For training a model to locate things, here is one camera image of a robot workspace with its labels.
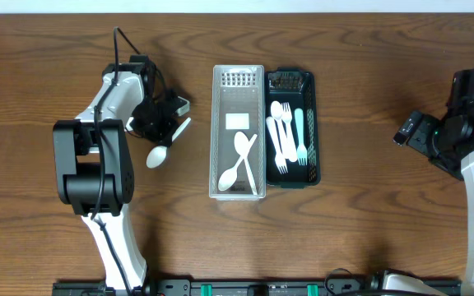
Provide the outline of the white spoon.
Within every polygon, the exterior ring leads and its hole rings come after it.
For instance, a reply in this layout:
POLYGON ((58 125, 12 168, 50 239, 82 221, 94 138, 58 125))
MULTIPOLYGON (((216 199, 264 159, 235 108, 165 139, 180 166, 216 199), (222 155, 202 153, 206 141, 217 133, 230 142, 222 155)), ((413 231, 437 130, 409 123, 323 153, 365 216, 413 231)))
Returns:
MULTIPOLYGON (((191 118, 187 118, 180 124, 180 126, 172 135, 171 142, 174 142, 179 137, 179 135, 190 124, 190 122, 191 122, 191 118)), ((160 166, 164 162, 167 156, 167 149, 168 149, 167 146, 154 147, 146 158, 146 166, 149 169, 153 169, 160 166)))
POLYGON ((288 146, 288 140, 286 139, 286 133, 285 129, 283 127, 283 122, 281 120, 283 115, 283 109, 281 104, 278 101, 272 101, 271 103, 271 116, 275 119, 278 132, 279 132, 279 138, 280 138, 280 143, 281 143, 281 150, 282 154, 286 159, 290 158, 290 150, 288 146))

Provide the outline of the white spoon bowl down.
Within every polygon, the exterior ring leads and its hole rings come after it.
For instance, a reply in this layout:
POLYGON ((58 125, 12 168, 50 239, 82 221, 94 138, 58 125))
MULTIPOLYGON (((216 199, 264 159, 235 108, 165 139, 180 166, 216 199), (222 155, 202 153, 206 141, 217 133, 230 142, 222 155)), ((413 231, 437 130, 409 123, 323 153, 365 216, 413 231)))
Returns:
POLYGON ((236 132, 234 139, 235 150, 244 161, 250 188, 252 190, 252 194, 254 195, 256 195, 258 192, 253 177, 252 169, 249 164, 248 155, 251 147, 253 146, 253 143, 257 139, 257 136, 257 134, 253 134, 251 139, 249 140, 243 132, 236 132))

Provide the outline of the white spoon bowl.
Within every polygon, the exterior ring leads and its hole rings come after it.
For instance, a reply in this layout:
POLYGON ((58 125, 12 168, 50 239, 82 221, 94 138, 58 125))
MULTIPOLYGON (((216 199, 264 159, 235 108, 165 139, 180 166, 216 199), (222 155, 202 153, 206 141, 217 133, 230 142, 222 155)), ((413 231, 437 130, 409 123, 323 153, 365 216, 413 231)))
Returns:
POLYGON ((241 162, 244 162, 244 161, 239 155, 239 158, 236 161, 235 165, 225 170, 224 173, 220 176, 219 182, 218 182, 218 189, 220 191, 228 190, 235 183, 238 177, 238 167, 241 162))

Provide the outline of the white fork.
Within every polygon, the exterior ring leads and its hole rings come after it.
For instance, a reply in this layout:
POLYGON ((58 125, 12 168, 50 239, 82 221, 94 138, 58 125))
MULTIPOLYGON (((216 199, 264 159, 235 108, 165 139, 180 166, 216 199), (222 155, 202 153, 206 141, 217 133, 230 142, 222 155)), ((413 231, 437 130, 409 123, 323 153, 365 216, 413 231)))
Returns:
POLYGON ((283 114, 281 120, 286 125, 286 140, 288 144, 288 160, 290 162, 296 162, 298 160, 296 148, 295 148, 295 141, 292 133, 291 128, 291 121, 292 121, 292 112, 290 110, 289 103, 282 103, 282 110, 283 114))
POLYGON ((266 118, 266 124, 267 124, 267 129, 271 135, 272 143, 274 145, 275 149, 275 157, 274 161, 276 164, 276 167, 279 171, 280 174, 285 174, 288 172, 287 166, 286 166, 286 159, 284 155, 281 152, 281 147, 280 147, 280 142, 279 142, 279 137, 277 133, 277 127, 274 118, 272 117, 267 117, 266 118))
POLYGON ((304 116, 302 109, 296 109, 294 112, 295 115, 295 125, 298 136, 298 146, 296 148, 296 153, 298 157, 299 165, 307 165, 308 152, 304 145, 304 116))

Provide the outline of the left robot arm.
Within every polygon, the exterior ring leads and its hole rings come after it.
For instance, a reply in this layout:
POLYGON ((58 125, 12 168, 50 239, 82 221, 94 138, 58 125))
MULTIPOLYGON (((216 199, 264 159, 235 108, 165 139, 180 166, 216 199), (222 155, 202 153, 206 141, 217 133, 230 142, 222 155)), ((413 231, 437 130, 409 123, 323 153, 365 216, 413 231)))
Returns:
POLYGON ((150 292, 130 217, 135 176, 126 135, 171 145, 184 102, 169 90, 163 101, 153 95, 160 75, 144 54, 113 62, 103 70, 103 85, 90 105, 53 125, 58 196, 91 231, 105 267, 104 286, 83 294, 150 292))

